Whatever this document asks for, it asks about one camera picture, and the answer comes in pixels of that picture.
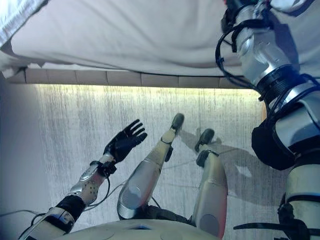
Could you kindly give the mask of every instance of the mattress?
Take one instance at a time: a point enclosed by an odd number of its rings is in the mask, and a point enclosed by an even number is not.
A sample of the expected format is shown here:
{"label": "mattress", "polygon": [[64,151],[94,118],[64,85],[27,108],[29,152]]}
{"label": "mattress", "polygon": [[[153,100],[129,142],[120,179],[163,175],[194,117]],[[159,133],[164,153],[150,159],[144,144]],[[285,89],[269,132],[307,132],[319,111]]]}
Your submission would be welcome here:
{"label": "mattress", "polygon": [[[320,76],[320,1],[273,12],[277,44],[301,72]],[[10,41],[15,57],[136,72],[220,76],[215,47],[225,12],[220,0],[51,0]],[[229,46],[227,69],[241,75]]]}

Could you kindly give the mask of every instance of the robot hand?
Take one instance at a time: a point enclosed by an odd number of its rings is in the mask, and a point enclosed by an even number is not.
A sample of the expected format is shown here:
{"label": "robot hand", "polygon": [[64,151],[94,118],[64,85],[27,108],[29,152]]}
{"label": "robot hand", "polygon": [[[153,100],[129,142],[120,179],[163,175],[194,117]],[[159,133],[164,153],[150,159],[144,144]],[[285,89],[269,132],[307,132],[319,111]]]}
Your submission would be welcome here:
{"label": "robot hand", "polygon": [[130,151],[135,146],[142,143],[147,137],[147,134],[143,132],[145,128],[141,128],[143,124],[139,122],[140,120],[137,119],[120,131],[105,146],[103,155],[110,153],[114,157],[116,163],[123,161]]}

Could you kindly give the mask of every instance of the black joint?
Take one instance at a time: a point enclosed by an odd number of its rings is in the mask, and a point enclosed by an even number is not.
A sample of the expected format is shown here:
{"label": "black joint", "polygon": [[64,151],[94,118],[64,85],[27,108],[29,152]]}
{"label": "black joint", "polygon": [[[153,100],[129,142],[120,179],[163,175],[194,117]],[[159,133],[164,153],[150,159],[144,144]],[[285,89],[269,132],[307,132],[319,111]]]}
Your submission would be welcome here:
{"label": "black joint", "polygon": [[262,78],[256,87],[261,93],[262,99],[269,105],[282,93],[305,82],[306,80],[299,77],[299,73],[291,65],[285,65]]}
{"label": "black joint", "polygon": [[115,162],[107,161],[99,168],[99,173],[108,178],[111,174],[114,174],[116,170]]}
{"label": "black joint", "polygon": [[86,205],[80,197],[69,195],[59,202],[56,207],[66,210],[69,214],[71,214],[74,221],[77,221]]}
{"label": "black joint", "polygon": [[165,162],[169,162],[173,151],[174,151],[174,148],[172,146],[170,146],[169,151],[165,156],[165,160],[164,160]]}
{"label": "black joint", "polygon": [[199,167],[202,167],[204,168],[205,167],[205,162],[207,160],[207,157],[209,155],[210,151],[209,150],[205,150],[205,151],[202,151],[200,152],[200,154],[198,155],[198,158],[196,159],[196,164],[199,166]]}

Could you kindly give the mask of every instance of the wire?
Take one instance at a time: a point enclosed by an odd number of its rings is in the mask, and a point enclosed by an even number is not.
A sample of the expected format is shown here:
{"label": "wire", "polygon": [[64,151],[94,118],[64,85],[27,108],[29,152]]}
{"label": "wire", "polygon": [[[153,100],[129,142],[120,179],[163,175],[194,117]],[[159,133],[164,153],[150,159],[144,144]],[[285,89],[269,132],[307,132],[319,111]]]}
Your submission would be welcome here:
{"label": "wire", "polygon": [[224,33],[224,34],[220,37],[220,39],[219,39],[219,41],[218,41],[218,43],[217,43],[217,45],[216,45],[216,48],[215,48],[215,62],[216,62],[216,65],[217,65],[217,66],[219,67],[219,69],[223,72],[224,76],[226,77],[226,79],[227,79],[229,82],[231,82],[232,84],[234,84],[234,85],[236,85],[236,86],[238,86],[238,87],[246,88],[246,89],[253,89],[253,90],[256,90],[256,91],[258,92],[257,88],[256,88],[253,84],[251,84],[251,83],[249,83],[249,82],[241,79],[240,77],[234,76],[234,75],[231,74],[230,72],[226,71],[226,70],[225,70],[225,67],[224,67],[224,64],[223,64],[224,58],[221,57],[221,44],[222,44],[223,42],[225,42],[225,43],[227,43],[227,44],[229,44],[229,45],[232,45],[230,42],[226,41],[225,38],[226,38],[230,33],[232,33],[232,32],[235,31],[235,30],[238,30],[238,29],[239,29],[239,26],[234,26],[234,27],[232,27],[229,31],[227,31],[226,33]]}
{"label": "wire", "polygon": [[155,200],[155,198],[152,196],[151,199],[154,201],[154,203],[157,205],[158,208],[161,208],[159,203]]}
{"label": "wire", "polygon": [[40,216],[43,216],[43,215],[46,215],[45,213],[39,213],[37,215],[35,215],[32,220],[31,220],[31,224],[30,224],[30,227],[32,227],[34,224],[35,224],[35,220],[36,218],[40,217]]}
{"label": "wire", "polygon": [[11,211],[11,212],[7,212],[7,213],[4,213],[4,214],[1,214],[0,218],[8,216],[8,215],[12,215],[12,214],[22,213],[22,212],[26,212],[26,213],[30,213],[30,214],[34,214],[34,215],[38,215],[39,214],[39,212],[36,212],[36,211],[33,211],[33,210],[21,209],[21,210]]}

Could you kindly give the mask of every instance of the bed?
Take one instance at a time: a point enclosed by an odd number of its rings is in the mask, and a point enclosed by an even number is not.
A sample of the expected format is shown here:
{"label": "bed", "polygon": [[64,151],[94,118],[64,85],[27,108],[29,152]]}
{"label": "bed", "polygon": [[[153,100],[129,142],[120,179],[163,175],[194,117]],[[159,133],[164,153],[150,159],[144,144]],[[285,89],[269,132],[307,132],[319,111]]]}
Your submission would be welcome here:
{"label": "bed", "polygon": [[[86,79],[79,79],[77,71],[95,73],[103,81],[102,75],[107,78],[108,73],[121,79],[126,70],[138,74],[140,82],[155,75],[153,83],[168,87],[166,82],[172,81],[172,87],[179,87],[180,79],[192,85],[222,75],[214,58],[222,34],[222,0],[29,2],[37,3],[35,13],[25,16],[24,24],[1,43],[0,70],[7,77],[29,66],[25,78],[29,74],[50,79],[55,73],[53,78],[63,82],[69,70],[75,72],[71,74],[75,83],[81,83]],[[302,73],[316,77],[320,76],[319,8],[320,1],[310,0],[294,13],[272,12],[278,46]],[[241,75],[240,62],[228,45],[222,53],[228,69]]]}

